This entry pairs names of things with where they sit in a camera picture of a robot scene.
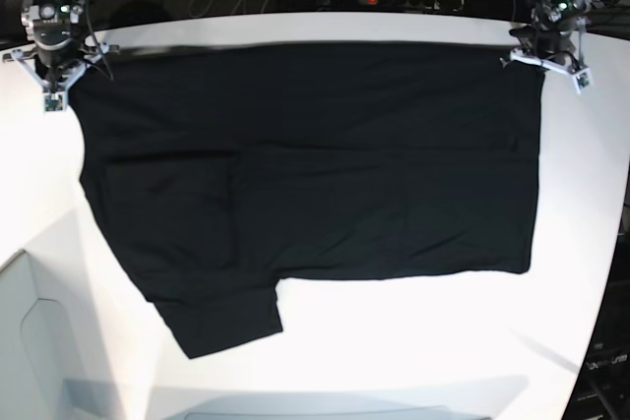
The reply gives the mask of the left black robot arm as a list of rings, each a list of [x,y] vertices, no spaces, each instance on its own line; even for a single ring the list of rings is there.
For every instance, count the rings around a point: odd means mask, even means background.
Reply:
[[[571,79],[582,91],[593,82],[583,52],[587,15],[594,0],[532,0],[531,19],[510,30],[520,45],[501,59],[507,66],[521,63]]]

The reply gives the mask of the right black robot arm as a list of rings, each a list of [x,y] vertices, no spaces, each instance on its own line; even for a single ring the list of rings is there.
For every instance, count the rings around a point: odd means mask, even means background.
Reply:
[[[91,68],[105,66],[113,77],[107,55],[120,47],[96,38],[91,5],[95,0],[22,0],[21,24],[32,48],[15,48],[2,56],[19,64],[39,85],[44,109],[59,111],[69,105],[71,87]]]

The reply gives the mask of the grey robot base cover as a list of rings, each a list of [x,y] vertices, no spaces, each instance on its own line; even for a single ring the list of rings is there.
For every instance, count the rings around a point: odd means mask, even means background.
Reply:
[[[100,419],[66,309],[38,294],[20,251],[1,266],[1,417]]]

